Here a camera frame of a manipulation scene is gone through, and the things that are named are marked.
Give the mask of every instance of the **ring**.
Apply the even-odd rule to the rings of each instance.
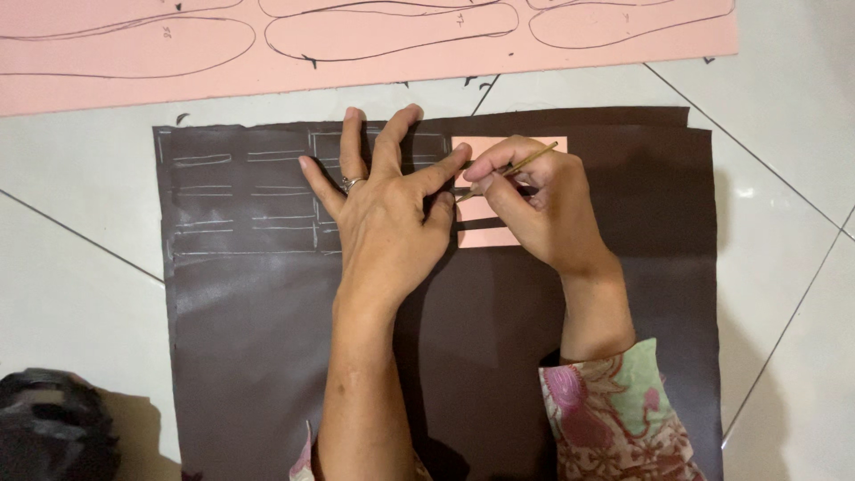
[[[359,181],[364,181],[364,180],[365,179],[363,179],[362,177],[357,177],[356,179],[348,179],[347,177],[342,177],[341,181],[345,184],[345,186],[344,186],[345,195],[350,193],[354,184],[356,184]]]

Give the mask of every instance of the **floral sleeve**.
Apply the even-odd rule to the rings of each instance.
[[[303,452],[300,453],[300,458],[294,466],[291,466],[291,471],[288,473],[289,481],[315,481],[315,474],[312,472],[312,427],[309,425],[309,421],[306,421],[306,430],[309,432],[306,437],[306,443],[303,446]],[[416,476],[414,480],[431,481],[430,474],[428,474],[428,470],[422,464],[422,460],[419,459],[416,453],[413,453],[413,456],[416,457]]]
[[[617,356],[540,369],[558,478],[704,481],[668,402],[656,340]]]

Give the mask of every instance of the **floor tile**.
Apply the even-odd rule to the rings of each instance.
[[[340,120],[348,105],[388,119],[416,102],[425,117],[468,116],[493,77],[216,98],[0,118],[0,189],[162,277],[151,127]]]
[[[849,215],[849,222],[846,223],[846,226],[843,228],[850,237],[855,239],[855,211]]]
[[[627,65],[502,75],[479,113],[684,104],[650,70]],[[713,131],[722,423],[727,428],[838,229],[696,110],[689,124]]]
[[[728,481],[855,472],[855,240],[841,234],[734,423]]]
[[[840,226],[855,205],[855,9],[756,0],[736,13],[739,55],[651,67]]]
[[[124,479],[176,479],[163,285],[5,195],[0,222],[0,377],[45,367],[106,389]]]

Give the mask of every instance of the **black object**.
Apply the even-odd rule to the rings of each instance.
[[[666,392],[713,481],[722,431],[711,137],[686,119],[687,109],[643,107],[426,120],[402,143],[402,171],[440,160],[452,135],[566,136],[621,258],[639,337],[658,338]],[[367,122],[367,161],[383,125]],[[340,129],[154,128],[181,458],[205,479],[281,479],[305,420],[317,426],[340,244],[297,156],[340,181]],[[473,227],[495,225],[457,223],[452,236]],[[537,367],[560,342],[557,275],[521,247],[456,244],[395,324],[416,451],[438,480],[555,478]]]
[[[0,381],[0,480],[110,481],[119,468],[113,419],[95,389],[30,368]]]

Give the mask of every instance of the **pink template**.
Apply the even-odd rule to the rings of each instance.
[[[533,137],[546,145],[557,142],[555,150],[567,153],[567,137]],[[490,147],[504,140],[504,137],[451,137],[451,148],[455,148],[463,142],[472,147],[472,158],[478,158]],[[457,172],[454,179],[454,187],[470,187],[472,182],[463,179],[463,171]],[[481,196],[475,196],[456,204],[457,221],[475,221],[497,217],[496,212]],[[457,236],[457,246],[466,247],[496,247],[496,246],[519,246],[516,237],[506,227],[491,229],[461,230]]]
[[[0,116],[734,54],[734,0],[2,0]]]

